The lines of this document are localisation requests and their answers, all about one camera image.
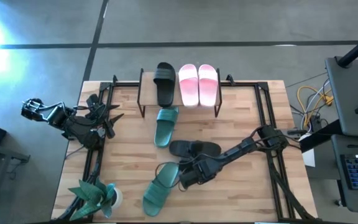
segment yellow cable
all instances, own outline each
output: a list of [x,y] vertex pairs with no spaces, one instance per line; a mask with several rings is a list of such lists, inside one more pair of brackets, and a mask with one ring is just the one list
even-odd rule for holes
[[308,89],[310,89],[310,90],[313,90],[315,93],[318,93],[318,90],[316,90],[315,88],[313,88],[313,87],[311,87],[311,86],[301,86],[301,87],[299,87],[298,92],[296,93],[296,97],[298,98],[298,102],[299,102],[299,104],[301,105],[303,112],[305,113],[305,112],[306,112],[306,109],[305,109],[305,107],[303,106],[303,103],[302,103],[302,101],[301,101],[301,99],[300,99],[300,96],[299,96],[301,89],[304,89],[304,88],[308,88]]
[[[318,104],[320,103],[320,101],[321,101],[323,98],[324,98],[324,95],[322,94],[322,95],[320,96],[320,98],[318,99],[317,103],[315,104],[314,108],[311,110],[311,114],[313,114],[313,111],[317,108]],[[305,119],[305,122],[303,123],[303,127],[306,127],[306,126],[309,124],[310,119],[311,119],[311,115],[310,115],[310,117],[308,118],[308,115],[306,114],[306,119]]]

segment potted plant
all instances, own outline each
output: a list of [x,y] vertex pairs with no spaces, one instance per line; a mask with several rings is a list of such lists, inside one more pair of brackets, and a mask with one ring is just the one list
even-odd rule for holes
[[102,210],[106,218],[110,218],[112,208],[117,208],[122,202],[122,193],[115,188],[115,184],[107,186],[100,182],[99,177],[96,178],[95,184],[89,184],[79,180],[80,186],[70,188],[77,197],[85,201],[84,206],[78,209],[70,218],[70,221],[77,220]]

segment slide sandal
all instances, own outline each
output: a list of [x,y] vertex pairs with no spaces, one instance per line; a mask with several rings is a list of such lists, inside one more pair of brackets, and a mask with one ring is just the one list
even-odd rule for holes
[[172,105],[176,78],[177,75],[172,65],[167,62],[157,65],[153,81],[157,85],[157,102],[162,108]]
[[221,147],[213,142],[177,140],[169,145],[172,155],[184,158],[195,157],[199,153],[215,157],[220,155],[221,151]]
[[174,163],[165,164],[160,173],[151,181],[143,195],[142,206],[146,215],[153,217],[161,211],[171,192],[171,188],[167,187],[174,184],[178,171],[178,165]]
[[200,104],[211,107],[215,105],[218,92],[218,74],[210,65],[202,65],[198,69],[200,86]]
[[182,66],[179,70],[179,86],[181,100],[184,106],[195,107],[198,105],[198,75],[197,68],[193,64]]
[[157,116],[157,127],[155,129],[154,144],[157,147],[167,147],[171,141],[173,128],[178,118],[178,108],[160,109]]

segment black strap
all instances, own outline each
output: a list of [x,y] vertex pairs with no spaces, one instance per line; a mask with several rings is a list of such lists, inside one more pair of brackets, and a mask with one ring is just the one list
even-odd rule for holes
[[175,82],[175,75],[176,74],[173,70],[166,68],[158,68],[157,71],[155,71],[154,81],[156,81],[157,79],[166,79]]

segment black slide sandal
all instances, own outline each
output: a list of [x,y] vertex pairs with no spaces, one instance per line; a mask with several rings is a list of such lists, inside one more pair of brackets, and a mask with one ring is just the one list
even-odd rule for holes
[[221,147],[213,142],[177,140],[169,145],[169,152],[172,155],[183,158],[195,157],[200,153],[216,157],[221,151]]
[[161,62],[157,65],[153,81],[157,85],[157,102],[162,108],[173,103],[176,77],[175,69],[169,63]]

